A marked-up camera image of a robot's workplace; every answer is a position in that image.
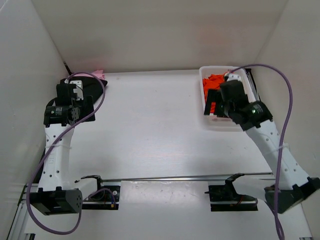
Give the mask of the orange garment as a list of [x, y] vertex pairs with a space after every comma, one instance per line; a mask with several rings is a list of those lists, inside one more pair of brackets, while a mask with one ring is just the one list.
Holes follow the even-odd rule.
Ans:
[[214, 90], [220, 89], [220, 84], [224, 82], [224, 74], [211, 74], [210, 76], [202, 79], [205, 102], [207, 101], [209, 89], [214, 89]]

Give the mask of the black t shirt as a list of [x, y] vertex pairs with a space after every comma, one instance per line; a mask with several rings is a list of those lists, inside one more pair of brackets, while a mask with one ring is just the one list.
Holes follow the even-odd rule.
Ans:
[[83, 84], [83, 96], [91, 96], [93, 103], [96, 103], [103, 94], [101, 84], [95, 78], [89, 76], [80, 76], [79, 79]]

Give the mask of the white plastic basket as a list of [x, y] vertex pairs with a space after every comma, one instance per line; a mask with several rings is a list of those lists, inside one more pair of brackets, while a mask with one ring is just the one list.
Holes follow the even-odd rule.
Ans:
[[[220, 66], [220, 65], [209, 65], [202, 66], [199, 68], [199, 82], [200, 82], [200, 94], [202, 101], [202, 108], [205, 110], [205, 91], [203, 87], [203, 79], [208, 78], [210, 75], [222, 75], [225, 72], [229, 72], [236, 69], [236, 66]], [[234, 72], [241, 77], [243, 83], [244, 92], [247, 94], [249, 102], [259, 100], [259, 96], [256, 91], [255, 84], [252, 80], [252, 73], [250, 68], [239, 69]], [[212, 131], [223, 131], [223, 132], [241, 132], [242, 129], [239, 125], [236, 125], [231, 119], [226, 117], [218, 117], [213, 115], [203, 115], [206, 126]]]

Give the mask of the pink t shirt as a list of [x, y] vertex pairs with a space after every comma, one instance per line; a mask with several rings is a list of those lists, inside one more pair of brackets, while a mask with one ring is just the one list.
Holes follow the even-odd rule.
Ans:
[[95, 75], [97, 78], [101, 79], [101, 80], [105, 80], [105, 73], [103, 70], [96, 70], [92, 72], [93, 75]]

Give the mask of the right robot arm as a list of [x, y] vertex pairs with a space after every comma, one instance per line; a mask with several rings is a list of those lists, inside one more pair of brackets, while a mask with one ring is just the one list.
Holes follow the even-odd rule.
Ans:
[[250, 137], [275, 176], [275, 183], [236, 173], [225, 180], [232, 199], [241, 195], [264, 200], [276, 214], [283, 214], [320, 189], [320, 179], [310, 177], [284, 145], [273, 115], [260, 100], [250, 102], [241, 77], [225, 73], [219, 89], [209, 89], [207, 101], [216, 113], [224, 114]]

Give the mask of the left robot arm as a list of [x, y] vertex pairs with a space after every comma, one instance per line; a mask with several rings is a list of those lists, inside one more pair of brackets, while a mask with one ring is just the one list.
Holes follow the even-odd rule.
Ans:
[[75, 76], [56, 85], [56, 98], [44, 111], [44, 129], [48, 155], [41, 169], [36, 192], [29, 194], [30, 204], [43, 215], [77, 214], [82, 209], [83, 194], [69, 175], [69, 156], [74, 130], [66, 129], [86, 116], [95, 121], [94, 103], [103, 94], [107, 81]]

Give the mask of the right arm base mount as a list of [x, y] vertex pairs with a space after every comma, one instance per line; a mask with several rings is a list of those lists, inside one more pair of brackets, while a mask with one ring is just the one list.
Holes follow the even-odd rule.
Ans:
[[211, 212], [255, 212], [258, 211], [258, 199], [249, 195], [238, 194], [233, 182], [245, 176], [236, 173], [223, 184], [210, 184], [205, 194], [209, 195]]

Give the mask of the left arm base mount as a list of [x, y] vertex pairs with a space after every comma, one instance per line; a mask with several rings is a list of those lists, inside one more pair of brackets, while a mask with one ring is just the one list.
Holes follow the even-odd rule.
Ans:
[[99, 175], [87, 175], [74, 181], [82, 193], [82, 210], [116, 211], [120, 205], [120, 183], [105, 185]]

